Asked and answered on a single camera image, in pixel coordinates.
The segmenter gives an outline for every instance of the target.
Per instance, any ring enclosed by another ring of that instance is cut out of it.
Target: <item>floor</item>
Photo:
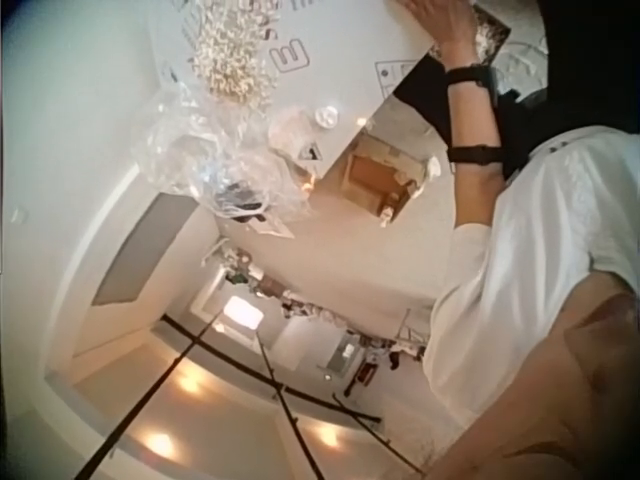
[[[512,29],[494,63],[503,81],[522,93],[542,87],[546,47],[535,1],[479,3]],[[410,107],[389,97],[373,123],[372,134],[416,158],[435,155],[443,167],[442,176],[427,184],[393,224],[380,228],[378,219],[340,195],[345,162],[339,161],[317,184],[312,214],[290,224],[294,240],[258,235],[228,221],[222,228],[292,290],[363,331],[393,337],[408,310],[418,321],[428,321],[446,267],[453,183],[443,143]]]

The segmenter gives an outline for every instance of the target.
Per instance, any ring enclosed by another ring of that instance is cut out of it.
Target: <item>black wrist strap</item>
[[[447,86],[457,83],[474,82],[482,88],[486,88],[491,96],[491,105],[498,103],[497,80],[494,70],[488,65],[473,64],[468,67],[460,67],[445,73]]]
[[[450,163],[471,163],[475,165],[489,165],[503,163],[504,150],[502,147],[477,145],[474,147],[450,147],[447,150]]]

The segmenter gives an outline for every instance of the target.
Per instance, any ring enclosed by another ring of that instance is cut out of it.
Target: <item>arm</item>
[[[433,36],[445,69],[478,62],[476,19],[469,0],[400,0]],[[489,93],[474,83],[449,88],[453,146],[500,146]],[[502,165],[457,165],[454,191],[456,222],[491,226],[498,195],[504,190]]]

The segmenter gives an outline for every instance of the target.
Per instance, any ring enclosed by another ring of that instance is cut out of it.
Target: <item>white shirt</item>
[[[640,136],[605,127],[538,147],[493,226],[453,232],[424,370],[467,427],[505,390],[592,270],[640,288]]]

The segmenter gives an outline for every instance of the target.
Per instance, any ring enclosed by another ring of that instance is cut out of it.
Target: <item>recessed ceiling light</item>
[[[319,432],[318,435],[322,443],[331,448],[336,448],[338,444],[338,436],[336,435],[335,429],[331,427],[324,427]]]
[[[256,330],[264,318],[260,309],[235,295],[229,299],[223,311],[230,320],[250,330]]]
[[[200,385],[196,380],[191,377],[182,377],[179,380],[180,388],[182,388],[185,392],[189,393],[199,393]]]
[[[147,440],[147,446],[151,451],[163,457],[173,455],[173,442],[171,441],[171,437],[165,433],[151,435]]]

